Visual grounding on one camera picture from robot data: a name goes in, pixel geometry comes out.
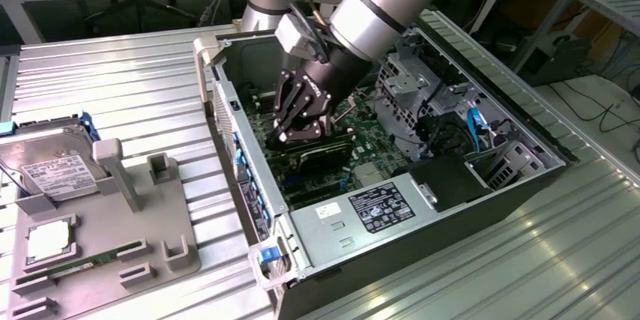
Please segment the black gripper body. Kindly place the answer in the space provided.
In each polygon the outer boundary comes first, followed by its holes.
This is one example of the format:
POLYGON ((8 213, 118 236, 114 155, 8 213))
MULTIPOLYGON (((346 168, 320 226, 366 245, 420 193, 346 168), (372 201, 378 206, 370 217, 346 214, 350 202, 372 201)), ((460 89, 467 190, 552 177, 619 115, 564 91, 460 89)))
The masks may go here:
MULTIPOLYGON (((290 82, 282 86, 282 99, 286 100, 294 91, 296 82, 307 84, 303 79, 307 76, 316 85, 318 91, 331 96, 330 105, 338 105, 367 77, 372 67, 374 63, 359 58, 347 48, 331 45, 327 63, 302 60, 290 82)), ((311 89, 311 85, 303 85, 302 88, 311 89)))

